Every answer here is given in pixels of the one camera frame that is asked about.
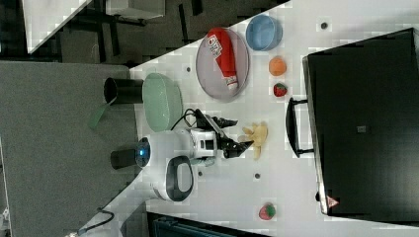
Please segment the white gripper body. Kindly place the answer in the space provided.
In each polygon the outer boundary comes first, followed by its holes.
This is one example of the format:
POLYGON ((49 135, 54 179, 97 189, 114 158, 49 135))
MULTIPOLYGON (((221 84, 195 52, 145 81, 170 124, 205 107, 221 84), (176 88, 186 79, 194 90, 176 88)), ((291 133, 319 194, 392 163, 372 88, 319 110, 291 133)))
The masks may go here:
POLYGON ((194 158, 215 157, 217 154, 217 141, 214 131, 191 129, 194 158))

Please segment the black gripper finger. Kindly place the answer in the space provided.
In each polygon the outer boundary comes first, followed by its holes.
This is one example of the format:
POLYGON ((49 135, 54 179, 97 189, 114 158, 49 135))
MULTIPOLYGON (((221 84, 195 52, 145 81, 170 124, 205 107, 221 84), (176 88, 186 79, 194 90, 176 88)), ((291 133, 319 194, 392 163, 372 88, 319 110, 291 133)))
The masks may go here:
POLYGON ((222 152, 225 158, 236 158, 244 153, 251 145, 253 141, 237 142, 231 138, 224 138, 222 140, 222 152))
POLYGON ((238 121, 234 119, 212 117, 212 120, 214 121, 216 126, 220 129, 231 127, 231 126, 236 126, 238 124, 238 121))

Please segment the red strawberry toy near arm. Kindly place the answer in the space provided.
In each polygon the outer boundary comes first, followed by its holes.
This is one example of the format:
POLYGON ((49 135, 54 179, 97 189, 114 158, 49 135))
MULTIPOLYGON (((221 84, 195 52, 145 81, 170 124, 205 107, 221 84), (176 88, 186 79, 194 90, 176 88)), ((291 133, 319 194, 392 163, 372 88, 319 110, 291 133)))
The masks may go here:
POLYGON ((258 213, 258 216, 262 220, 271 220, 275 215, 276 215, 276 209, 272 203, 264 204, 258 213))

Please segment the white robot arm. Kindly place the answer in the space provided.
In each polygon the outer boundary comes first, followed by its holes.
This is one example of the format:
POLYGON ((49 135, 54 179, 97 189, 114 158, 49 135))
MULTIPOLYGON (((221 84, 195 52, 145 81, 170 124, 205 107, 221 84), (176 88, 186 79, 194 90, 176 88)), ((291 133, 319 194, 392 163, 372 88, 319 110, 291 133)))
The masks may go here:
POLYGON ((65 237, 124 237, 123 224, 147 200, 179 202, 190 195, 194 160, 214 158, 218 153, 235 158, 253 144, 251 140, 237 142, 224 133, 226 127, 236 125, 234 120, 212 118, 199 111, 195 119, 194 127, 155 132, 141 138, 135 149, 116 151, 116 159, 128 158, 141 171, 84 226, 65 237))

